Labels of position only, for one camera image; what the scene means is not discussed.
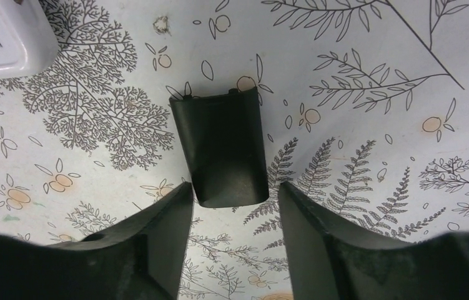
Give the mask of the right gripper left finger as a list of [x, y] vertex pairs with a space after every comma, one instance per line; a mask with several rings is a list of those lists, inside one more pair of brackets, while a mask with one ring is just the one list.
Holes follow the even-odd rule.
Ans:
[[0, 235], [0, 299], [176, 299], [192, 213], [185, 182], [78, 242]]

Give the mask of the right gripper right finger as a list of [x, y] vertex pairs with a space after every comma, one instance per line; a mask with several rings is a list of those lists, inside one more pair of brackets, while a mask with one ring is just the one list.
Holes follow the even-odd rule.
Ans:
[[295, 299], [469, 299], [469, 232], [417, 244], [382, 236], [279, 188]]

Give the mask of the black battery cover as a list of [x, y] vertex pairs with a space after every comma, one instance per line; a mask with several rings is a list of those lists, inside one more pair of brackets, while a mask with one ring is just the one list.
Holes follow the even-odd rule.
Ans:
[[233, 208], [268, 200], [257, 88], [172, 97], [169, 103], [200, 206]]

